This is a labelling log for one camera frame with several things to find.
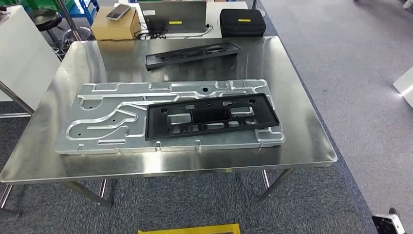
black stool seat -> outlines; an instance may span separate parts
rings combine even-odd
[[[39,9],[29,12],[29,17],[39,31],[50,30],[62,22],[59,12],[51,9]]]

aluminum plate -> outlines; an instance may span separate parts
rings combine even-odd
[[[256,93],[266,94],[275,110],[263,79],[84,84],[60,130],[56,151],[78,155],[280,145],[285,140],[281,124],[266,129],[145,141],[146,106],[149,104]]]

yellow label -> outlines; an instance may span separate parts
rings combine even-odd
[[[240,226],[236,224],[208,226],[199,228],[184,228],[173,230],[149,231],[143,232],[138,230],[138,234],[241,234]]]

laptop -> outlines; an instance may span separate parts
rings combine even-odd
[[[207,2],[140,2],[146,26],[156,33],[203,33],[206,28]]]

metal tabletop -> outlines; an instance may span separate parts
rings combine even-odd
[[[235,56],[172,65],[148,72],[147,54],[230,41]],[[281,147],[59,155],[55,140],[84,83],[265,79],[286,141]],[[0,181],[10,184],[158,176],[201,172],[326,167],[337,156],[278,37],[182,39],[72,44],[7,164]]]

